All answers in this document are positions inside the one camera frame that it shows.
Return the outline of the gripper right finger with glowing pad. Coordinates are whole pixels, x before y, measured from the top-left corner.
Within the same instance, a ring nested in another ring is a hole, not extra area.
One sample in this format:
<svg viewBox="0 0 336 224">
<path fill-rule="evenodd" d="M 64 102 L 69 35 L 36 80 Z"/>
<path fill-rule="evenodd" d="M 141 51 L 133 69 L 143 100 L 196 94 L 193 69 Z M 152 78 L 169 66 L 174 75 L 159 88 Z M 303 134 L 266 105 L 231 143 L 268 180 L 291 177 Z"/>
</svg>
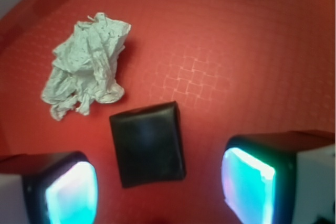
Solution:
<svg viewBox="0 0 336 224">
<path fill-rule="evenodd" d="M 243 134 L 223 153 L 224 201 L 242 223 L 335 223 L 335 134 Z"/>
</svg>

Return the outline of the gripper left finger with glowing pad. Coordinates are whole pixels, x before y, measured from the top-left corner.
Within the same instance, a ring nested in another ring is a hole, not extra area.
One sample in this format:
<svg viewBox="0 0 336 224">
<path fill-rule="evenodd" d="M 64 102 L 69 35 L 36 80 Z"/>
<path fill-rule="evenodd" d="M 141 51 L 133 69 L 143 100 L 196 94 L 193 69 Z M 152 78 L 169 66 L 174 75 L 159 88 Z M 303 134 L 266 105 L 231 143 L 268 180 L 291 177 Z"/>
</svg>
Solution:
<svg viewBox="0 0 336 224">
<path fill-rule="evenodd" d="M 1 156 L 1 223 L 94 223 L 98 180 L 82 152 Z"/>
</svg>

